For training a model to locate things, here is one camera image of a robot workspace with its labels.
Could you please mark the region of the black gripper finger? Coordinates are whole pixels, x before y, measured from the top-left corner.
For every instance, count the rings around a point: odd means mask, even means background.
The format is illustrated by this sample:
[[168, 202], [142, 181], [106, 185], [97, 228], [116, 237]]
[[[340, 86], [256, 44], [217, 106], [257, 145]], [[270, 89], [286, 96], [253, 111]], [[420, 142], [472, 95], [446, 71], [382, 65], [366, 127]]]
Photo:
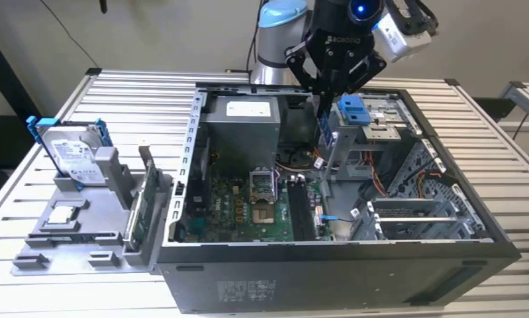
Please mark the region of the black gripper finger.
[[304, 68], [306, 61], [306, 47], [305, 42], [289, 47], [284, 51], [285, 64], [293, 73], [296, 80], [301, 87], [318, 98], [316, 114], [322, 115], [328, 112], [329, 105], [332, 104], [332, 94], [328, 87], [328, 82], [320, 77], [313, 77]]
[[368, 54], [356, 65], [350, 58], [345, 58], [342, 67], [334, 75], [332, 82], [332, 96], [354, 93], [384, 70], [386, 62], [380, 54]]

